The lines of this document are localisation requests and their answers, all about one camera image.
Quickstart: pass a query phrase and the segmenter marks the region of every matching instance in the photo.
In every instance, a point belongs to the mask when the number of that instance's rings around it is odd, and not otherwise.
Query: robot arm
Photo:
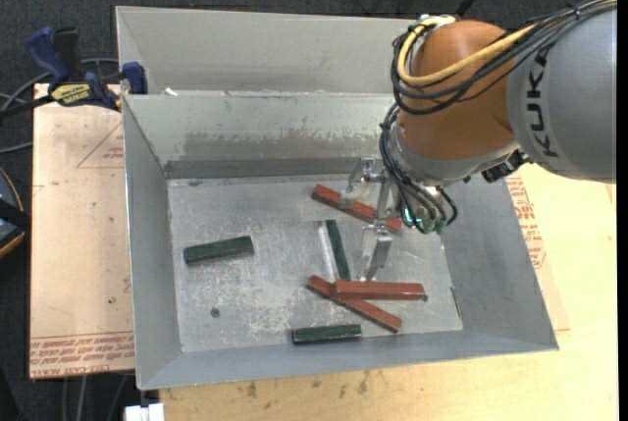
[[[428,16],[396,40],[380,143],[395,214],[441,231],[456,215],[448,185],[524,162],[614,182],[616,7],[585,0],[511,32]]]

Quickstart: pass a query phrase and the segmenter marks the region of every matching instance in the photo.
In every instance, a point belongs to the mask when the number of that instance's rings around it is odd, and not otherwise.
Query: yellow label
[[[89,84],[61,84],[57,89],[50,93],[50,96],[65,104],[73,103],[77,100],[89,97]]]

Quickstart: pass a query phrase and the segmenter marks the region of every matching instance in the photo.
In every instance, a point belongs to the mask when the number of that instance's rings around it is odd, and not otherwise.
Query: cardboard sheet
[[[34,111],[32,379],[134,367],[122,118]]]

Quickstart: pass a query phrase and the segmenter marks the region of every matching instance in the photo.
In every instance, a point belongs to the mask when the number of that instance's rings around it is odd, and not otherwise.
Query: blue clamp
[[[119,111],[121,95],[102,83],[95,72],[83,73],[79,69],[78,37],[75,29],[54,32],[52,27],[45,26],[26,42],[30,57],[53,77],[48,85],[48,95],[66,107],[96,105]],[[121,94],[148,92],[144,69],[137,62],[123,65],[121,79]]]

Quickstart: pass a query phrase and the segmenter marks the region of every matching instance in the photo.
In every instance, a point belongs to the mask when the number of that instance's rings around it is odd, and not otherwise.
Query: dark green block
[[[333,325],[329,327],[305,327],[292,330],[294,344],[310,344],[314,342],[342,341],[360,339],[362,327],[360,325]]]
[[[338,268],[338,276],[341,280],[350,280],[351,273],[349,271],[349,265],[346,262],[344,248],[342,247],[342,239],[340,238],[338,223],[334,220],[329,220],[325,221],[325,224],[327,225],[327,233],[330,236],[330,242],[332,243],[334,258],[336,259],[336,267]]]
[[[226,257],[240,257],[253,255],[253,241],[251,237],[234,237],[212,243],[189,246],[183,251],[183,257],[187,264],[193,264],[204,260],[223,259]]]

